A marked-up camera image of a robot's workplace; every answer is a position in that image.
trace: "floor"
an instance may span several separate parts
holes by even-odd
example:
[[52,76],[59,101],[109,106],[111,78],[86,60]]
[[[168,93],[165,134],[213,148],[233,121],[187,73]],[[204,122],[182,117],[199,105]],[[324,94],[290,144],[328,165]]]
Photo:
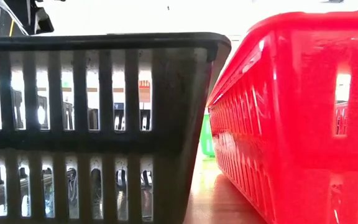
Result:
[[197,155],[185,223],[266,224],[222,174],[215,159],[201,153]]

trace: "wooden table surface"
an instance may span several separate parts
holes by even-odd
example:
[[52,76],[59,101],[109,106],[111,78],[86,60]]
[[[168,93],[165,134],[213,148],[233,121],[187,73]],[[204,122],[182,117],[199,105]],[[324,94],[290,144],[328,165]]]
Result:
[[222,174],[215,159],[200,153],[197,155],[185,223],[266,224]]

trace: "plastic basket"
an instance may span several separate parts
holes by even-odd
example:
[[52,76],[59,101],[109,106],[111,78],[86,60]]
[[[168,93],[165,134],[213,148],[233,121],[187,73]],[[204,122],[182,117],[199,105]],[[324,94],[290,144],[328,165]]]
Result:
[[208,107],[219,167],[268,223],[358,223],[358,12],[256,24]]
[[201,151],[206,156],[215,156],[212,143],[211,125],[209,123],[209,114],[204,114],[203,126],[201,128]]
[[[181,223],[209,86],[229,51],[227,38],[209,33],[0,38],[0,223]],[[145,67],[152,112],[150,129],[141,131],[138,77]],[[73,105],[62,103],[68,71]],[[99,78],[97,111],[88,111],[89,72]],[[114,128],[116,72],[125,79],[120,130]],[[37,97],[40,73],[48,77],[46,104]],[[24,80],[22,129],[11,88],[17,74]],[[38,119],[39,108],[48,118]],[[40,125],[45,120],[48,129]]]

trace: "green basket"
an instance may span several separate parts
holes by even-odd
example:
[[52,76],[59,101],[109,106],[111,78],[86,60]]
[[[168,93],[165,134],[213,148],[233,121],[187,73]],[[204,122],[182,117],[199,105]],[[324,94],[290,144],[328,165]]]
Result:
[[201,128],[200,134],[200,143],[201,150],[206,156],[215,156],[212,134],[211,134],[211,124],[209,123],[209,115],[204,115],[203,127]]

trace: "black plastic basket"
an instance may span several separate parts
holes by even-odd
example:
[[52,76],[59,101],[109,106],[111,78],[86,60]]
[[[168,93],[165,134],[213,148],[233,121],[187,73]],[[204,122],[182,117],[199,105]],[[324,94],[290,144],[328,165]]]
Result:
[[[225,36],[210,33],[0,38],[0,164],[6,170],[6,176],[1,176],[0,166],[0,183],[5,186],[0,184],[0,200],[6,206],[0,222],[182,223],[206,97],[229,51]],[[151,120],[150,130],[143,131],[138,72],[139,59],[146,52],[152,73],[152,110],[145,116]],[[114,130],[111,77],[117,63],[124,67],[125,131]],[[74,83],[74,130],[69,131],[63,124],[65,67],[72,68]],[[93,125],[98,130],[90,130],[88,122],[90,67],[96,67],[99,75],[99,115],[92,121],[99,122]],[[40,70],[48,74],[48,106],[37,96]],[[14,98],[11,77],[17,71],[24,79],[21,127],[25,129],[18,129],[15,121],[15,99],[21,96]],[[49,129],[39,123],[39,106],[49,110]],[[97,191],[103,209],[98,217],[91,181],[101,182]],[[116,192],[123,188],[127,197],[118,205]],[[143,195],[145,189],[149,195]],[[23,192],[28,192],[29,201],[25,217]],[[152,206],[143,208],[144,200]],[[74,218],[71,203],[77,206]],[[45,211],[49,204],[53,215]],[[126,217],[118,207],[126,207]]]

